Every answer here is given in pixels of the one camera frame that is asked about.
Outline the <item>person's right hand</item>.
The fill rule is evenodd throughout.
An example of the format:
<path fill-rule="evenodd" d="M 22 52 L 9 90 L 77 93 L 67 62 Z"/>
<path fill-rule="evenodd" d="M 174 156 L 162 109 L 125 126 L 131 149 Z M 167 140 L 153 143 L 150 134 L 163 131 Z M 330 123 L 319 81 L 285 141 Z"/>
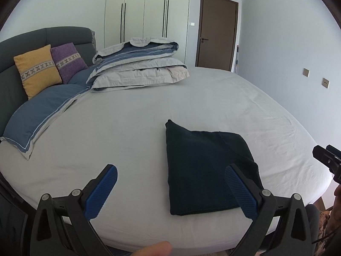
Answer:
<path fill-rule="evenodd" d="M 338 227 L 340 227 L 340 219 L 341 219 L 341 185 L 334 191 L 335 200 L 334 205 L 331 211 L 330 219 L 328 221 L 328 230 L 330 232 L 334 231 Z"/>

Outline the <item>person's left hand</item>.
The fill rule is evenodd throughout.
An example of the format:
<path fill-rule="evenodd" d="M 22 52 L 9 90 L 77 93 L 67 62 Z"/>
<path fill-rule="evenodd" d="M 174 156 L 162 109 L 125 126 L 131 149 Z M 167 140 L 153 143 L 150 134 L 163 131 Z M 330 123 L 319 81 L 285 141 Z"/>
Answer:
<path fill-rule="evenodd" d="M 168 241 L 162 241 L 139 249 L 132 253 L 131 256 L 168 256 L 171 252 L 172 245 Z"/>

